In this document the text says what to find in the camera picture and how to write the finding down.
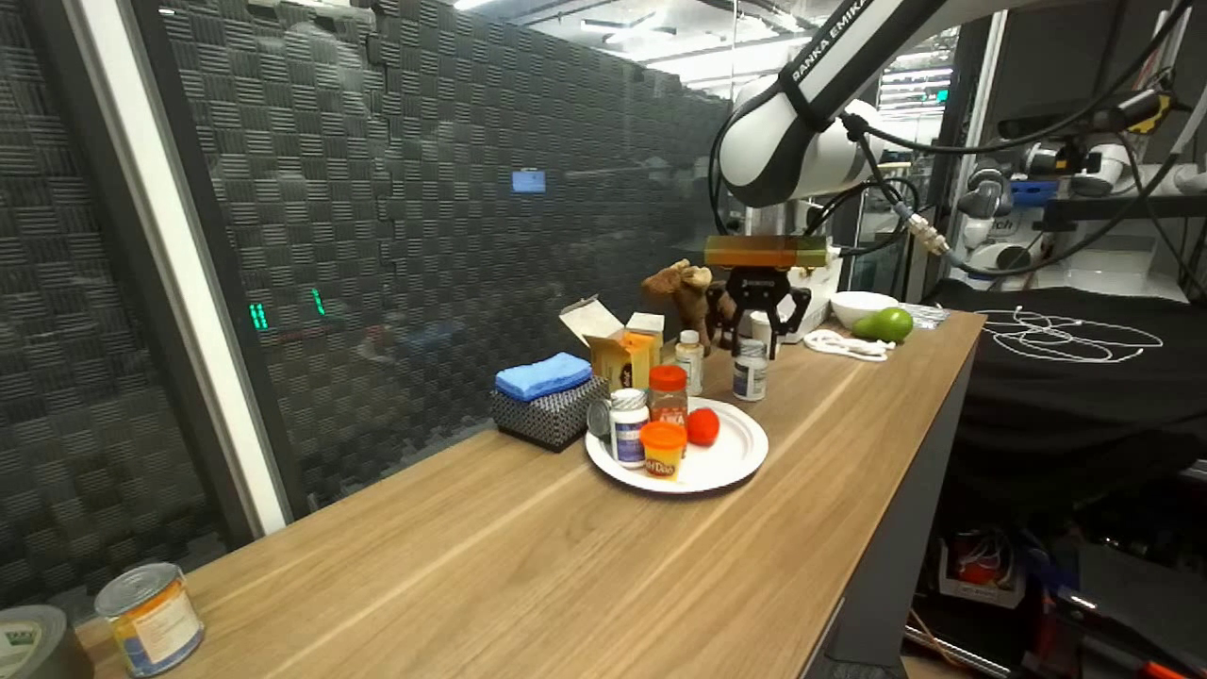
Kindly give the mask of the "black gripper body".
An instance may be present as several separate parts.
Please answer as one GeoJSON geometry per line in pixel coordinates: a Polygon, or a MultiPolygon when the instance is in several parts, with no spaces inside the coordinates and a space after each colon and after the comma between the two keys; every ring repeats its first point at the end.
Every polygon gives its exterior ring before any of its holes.
{"type": "Polygon", "coordinates": [[[737,303],[738,315],[761,311],[777,315],[777,307],[791,296],[789,274],[777,268],[733,268],[726,296],[737,303]]]}

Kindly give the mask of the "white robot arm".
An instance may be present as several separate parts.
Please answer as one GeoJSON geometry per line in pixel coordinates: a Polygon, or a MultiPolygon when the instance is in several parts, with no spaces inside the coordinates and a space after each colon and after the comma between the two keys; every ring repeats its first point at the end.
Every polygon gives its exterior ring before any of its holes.
{"type": "Polygon", "coordinates": [[[839,0],[829,19],[722,126],[708,161],[745,207],[856,188],[872,173],[860,91],[905,51],[1002,0],[839,0]]]}

